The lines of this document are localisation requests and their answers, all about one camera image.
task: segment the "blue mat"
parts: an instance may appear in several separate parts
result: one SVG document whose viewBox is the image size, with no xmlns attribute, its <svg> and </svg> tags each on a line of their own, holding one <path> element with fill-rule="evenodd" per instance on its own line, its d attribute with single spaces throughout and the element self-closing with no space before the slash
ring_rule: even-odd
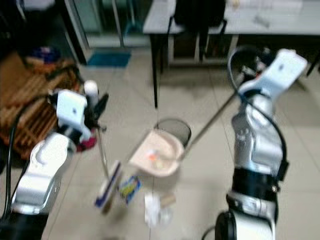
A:
<svg viewBox="0 0 320 240">
<path fill-rule="evenodd" d="M 130 53 L 94 53 L 88 66 L 125 68 L 131 57 Z"/>
</svg>

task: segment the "black cable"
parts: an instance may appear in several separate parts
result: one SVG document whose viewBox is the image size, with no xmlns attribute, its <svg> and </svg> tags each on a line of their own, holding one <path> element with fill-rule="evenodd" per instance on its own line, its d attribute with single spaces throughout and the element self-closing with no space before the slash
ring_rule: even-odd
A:
<svg viewBox="0 0 320 240">
<path fill-rule="evenodd" d="M 10 138 L 9 138 L 9 152 L 8 152 L 8 158 L 6 161 L 5 204 L 4 204 L 4 210 L 3 210 L 1 220 L 4 220 L 8 216 L 9 210 L 11 208 L 11 165 L 12 165 L 11 158 L 12 158 L 12 151 L 13 151 L 13 147 L 14 147 L 15 134 L 16 134 L 16 130 L 18 127 L 20 117 L 35 102 L 37 102 L 38 100 L 40 100 L 42 98 L 48 98 L 48 97 L 49 97 L 49 95 L 39 95 L 39 96 L 34 97 L 25 106 L 23 106 L 23 108 L 16 115 L 15 120 L 12 124 L 11 131 L 10 131 Z"/>
<path fill-rule="evenodd" d="M 201 240 L 205 240 L 206 237 L 207 237 L 207 235 L 208 235 L 211 231 L 215 230 L 215 228 L 216 228 L 216 226 L 211 226 L 211 227 L 209 227 L 207 230 L 205 230 L 204 234 L 203 234 L 202 237 L 201 237 Z"/>
<path fill-rule="evenodd" d="M 286 170 L 288 168 L 289 163 L 287 162 L 287 144 L 285 141 L 285 138 L 281 132 L 281 130 L 279 129 L 279 127 L 276 125 L 276 123 L 273 121 L 272 118 L 270 118 L 267 114 L 265 114 L 261 109 L 259 109 L 258 107 L 256 107 L 255 105 L 252 104 L 252 102 L 250 102 L 248 100 L 248 98 L 241 94 L 238 90 L 238 87 L 236 86 L 234 77 L 233 77 L 233 73 L 232 73 L 232 60 L 234 59 L 235 55 L 240 54 L 240 53 L 252 53 L 258 57 L 262 57 L 263 53 L 261 50 L 259 50 L 258 48 L 254 47 L 254 46 L 239 46 L 237 47 L 230 55 L 230 57 L 228 58 L 227 61 L 227 73 L 228 73 L 228 79 L 234 89 L 234 91 L 236 92 L 236 94 L 240 97 L 240 99 L 245 102 L 246 104 L 250 105 L 252 108 L 254 108 L 255 110 L 257 110 L 262 116 L 265 117 L 265 119 L 267 119 L 270 124 L 274 127 L 274 129 L 276 130 L 276 132 L 279 135 L 280 141 L 281 141 L 281 148 L 282 148 L 282 161 L 281 161 L 281 166 L 279 169 L 279 173 L 281 175 L 276 176 L 277 180 L 283 181 L 284 175 L 286 173 Z"/>
</svg>

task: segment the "table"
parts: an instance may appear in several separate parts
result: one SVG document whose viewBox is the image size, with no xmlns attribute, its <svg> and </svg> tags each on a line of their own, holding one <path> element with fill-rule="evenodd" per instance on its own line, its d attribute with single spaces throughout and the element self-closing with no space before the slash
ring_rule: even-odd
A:
<svg viewBox="0 0 320 240">
<path fill-rule="evenodd" d="M 152 77 L 154 90 L 154 106 L 158 108 L 157 68 L 156 59 L 159 50 L 163 53 L 163 41 L 167 37 L 170 16 L 174 12 L 174 5 L 170 0 L 154 0 L 147 18 L 144 22 L 143 33 L 149 35 L 152 55 Z M 228 21 L 225 34 L 233 35 L 230 49 L 237 45 L 239 35 L 308 35 L 320 36 L 320 24 L 318 15 L 320 2 L 304 1 L 299 13 L 278 10 L 258 11 L 253 8 L 239 8 L 237 10 L 227 7 L 224 17 Z M 268 21 L 269 26 L 254 22 L 256 16 Z M 174 21 L 170 35 L 183 32 L 184 29 L 177 26 Z M 214 35 L 220 28 L 210 28 L 209 34 Z M 160 71 L 163 71 L 163 56 L 160 58 Z"/>
</svg>

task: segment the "dustpan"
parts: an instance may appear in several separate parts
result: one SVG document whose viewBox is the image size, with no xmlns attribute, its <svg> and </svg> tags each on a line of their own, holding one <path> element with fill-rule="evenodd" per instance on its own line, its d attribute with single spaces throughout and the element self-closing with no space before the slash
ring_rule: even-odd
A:
<svg viewBox="0 0 320 240">
<path fill-rule="evenodd" d="M 155 177 L 168 177 L 179 168 L 190 137 L 191 129 L 184 121 L 161 120 L 140 142 L 129 164 Z"/>
</svg>

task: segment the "tile floor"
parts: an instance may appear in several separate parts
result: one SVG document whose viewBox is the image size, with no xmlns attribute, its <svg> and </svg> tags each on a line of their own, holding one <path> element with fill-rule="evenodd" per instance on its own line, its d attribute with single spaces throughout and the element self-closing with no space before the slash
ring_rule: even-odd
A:
<svg viewBox="0 0 320 240">
<path fill-rule="evenodd" d="M 232 93 L 224 68 L 172 68 L 160 77 L 159 109 L 154 109 L 151 56 L 134 54 L 126 69 L 81 67 L 110 98 L 101 122 L 108 163 L 124 163 L 157 119 L 185 120 L 195 136 Z M 125 206 L 115 201 L 108 215 L 93 206 L 104 172 L 95 147 L 77 154 L 62 180 L 43 240 L 199 240 L 227 209 L 232 184 L 235 101 L 168 178 L 155 178 L 127 166 L 142 188 Z M 319 239 L 320 216 L 320 75 L 301 78 L 277 103 L 276 119 L 286 137 L 290 168 L 279 194 L 279 240 Z M 174 192 L 173 219 L 149 229 L 144 223 L 144 194 Z"/>
</svg>

